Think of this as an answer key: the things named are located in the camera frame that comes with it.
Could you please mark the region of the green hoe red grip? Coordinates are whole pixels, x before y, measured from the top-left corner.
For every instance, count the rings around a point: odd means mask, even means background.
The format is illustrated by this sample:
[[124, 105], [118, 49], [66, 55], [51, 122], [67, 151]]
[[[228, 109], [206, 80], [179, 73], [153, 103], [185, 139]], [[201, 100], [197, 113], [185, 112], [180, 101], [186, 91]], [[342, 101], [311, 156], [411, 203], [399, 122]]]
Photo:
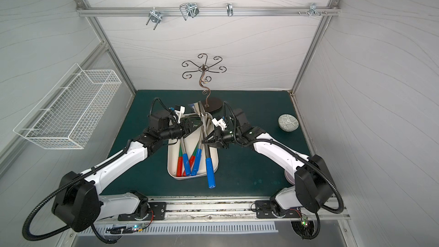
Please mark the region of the green hoe red grip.
[[[198, 147], [196, 146], [195, 149], [194, 149], [194, 151], [193, 151], [193, 153], [192, 153], [192, 155], [191, 155], [191, 157], [189, 158], [190, 171], [193, 170], [194, 163], [195, 163], [195, 159], [196, 159], [196, 156], [197, 156], [197, 152], [198, 152]], [[185, 172], [185, 169], [182, 170], [182, 176], [183, 176], [183, 177], [186, 177], [186, 176], [187, 176], [187, 175], [186, 175], [186, 172]]]
[[179, 147], [176, 177], [181, 177], [183, 170], [184, 170], [184, 164], [183, 164], [183, 158], [182, 158], [182, 149], [181, 149], [181, 147]]

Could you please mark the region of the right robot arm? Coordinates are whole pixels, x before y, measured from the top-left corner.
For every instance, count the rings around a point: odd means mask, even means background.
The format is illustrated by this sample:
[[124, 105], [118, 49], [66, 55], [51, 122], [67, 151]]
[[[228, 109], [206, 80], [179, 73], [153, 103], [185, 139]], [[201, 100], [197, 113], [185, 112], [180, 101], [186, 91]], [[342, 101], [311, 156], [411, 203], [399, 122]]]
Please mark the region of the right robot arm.
[[256, 211], [274, 218], [286, 218], [290, 212], [298, 216], [292, 222], [294, 232], [303, 240], [315, 239], [321, 229], [320, 209], [333, 214], [344, 210], [344, 202], [324, 159], [307, 156], [276, 141], [260, 128], [246, 133], [216, 129], [204, 137], [202, 143], [210, 148], [228, 148], [238, 144], [271, 159], [282, 167], [292, 186], [283, 188], [269, 199], [267, 205], [258, 205]]

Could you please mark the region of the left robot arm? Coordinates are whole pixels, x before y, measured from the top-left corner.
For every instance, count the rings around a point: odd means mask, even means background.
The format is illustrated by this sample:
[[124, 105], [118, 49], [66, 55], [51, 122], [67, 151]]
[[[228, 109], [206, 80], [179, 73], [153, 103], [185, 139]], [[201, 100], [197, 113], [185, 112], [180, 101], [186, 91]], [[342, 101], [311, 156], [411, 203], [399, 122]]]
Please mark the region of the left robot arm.
[[[165, 125], [161, 129], [148, 127], [140, 136], [130, 139], [120, 152], [97, 166], [81, 173], [68, 172], [61, 178], [58, 189], [45, 197], [27, 216], [22, 227], [23, 238], [27, 241], [40, 241], [68, 229], [82, 232], [93, 226], [109, 208], [107, 201], [99, 199], [99, 195], [107, 186], [162, 148], [165, 141], [184, 138], [197, 128], [188, 120], [175, 125]], [[35, 235], [30, 231], [32, 221], [50, 200], [54, 201], [53, 215], [64, 222], [65, 226], [49, 233]]]

